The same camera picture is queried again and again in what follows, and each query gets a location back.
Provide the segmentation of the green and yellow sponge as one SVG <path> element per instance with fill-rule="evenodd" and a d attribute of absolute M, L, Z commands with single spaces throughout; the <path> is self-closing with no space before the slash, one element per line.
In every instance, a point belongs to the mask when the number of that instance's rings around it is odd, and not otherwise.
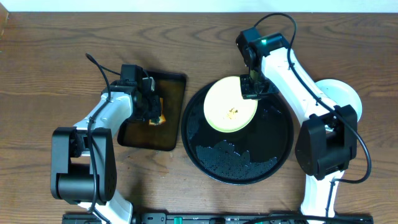
<path fill-rule="evenodd" d="M 166 122 L 166 118 L 164 115 L 164 99 L 163 98 L 160 98 L 160 106 L 161 106 L 161 114 L 158 118 L 154 118 L 149 121 L 150 126 L 157 126 L 157 125 L 164 124 Z"/>

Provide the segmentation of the yellow plate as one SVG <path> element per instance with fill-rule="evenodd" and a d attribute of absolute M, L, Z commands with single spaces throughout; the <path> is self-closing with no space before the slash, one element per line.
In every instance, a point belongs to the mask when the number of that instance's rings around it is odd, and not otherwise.
<path fill-rule="evenodd" d="M 208 90 L 203 110 L 206 121 L 215 130 L 233 133 L 247 126 L 258 106 L 257 100 L 245 100 L 241 94 L 240 78 L 225 77 Z"/>

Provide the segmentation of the light blue plate front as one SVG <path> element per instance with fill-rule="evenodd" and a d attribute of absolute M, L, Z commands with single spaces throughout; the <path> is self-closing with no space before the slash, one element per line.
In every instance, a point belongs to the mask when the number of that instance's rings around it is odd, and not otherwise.
<path fill-rule="evenodd" d="M 335 101 L 340 107 L 351 105 L 357 114 L 357 121 L 361 119 L 363 104 L 354 88 L 336 79 L 324 79 L 315 82 L 315 84 L 327 97 Z"/>

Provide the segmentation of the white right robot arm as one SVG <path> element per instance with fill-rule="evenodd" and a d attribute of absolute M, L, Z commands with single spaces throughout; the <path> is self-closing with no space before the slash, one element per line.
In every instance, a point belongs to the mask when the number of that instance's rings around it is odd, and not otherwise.
<path fill-rule="evenodd" d="M 249 68 L 240 76 L 242 97 L 259 100 L 281 93 L 300 123 L 295 155 L 306 174 L 300 211 L 333 218 L 338 181 L 357 155 L 356 110 L 319 89 L 282 34 L 262 36 L 252 27 L 240 32 L 236 45 Z"/>

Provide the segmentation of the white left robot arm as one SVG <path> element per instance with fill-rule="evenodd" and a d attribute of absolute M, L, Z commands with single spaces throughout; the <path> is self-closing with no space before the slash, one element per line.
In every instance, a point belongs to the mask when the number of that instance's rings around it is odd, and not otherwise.
<path fill-rule="evenodd" d="M 52 134 L 50 191 L 55 199 L 78 205 L 90 218 L 82 223 L 132 223 L 133 204 L 117 190 L 113 137 L 125 121 L 160 116 L 152 77 L 122 78 L 109 84 L 100 102 L 72 127 Z"/>

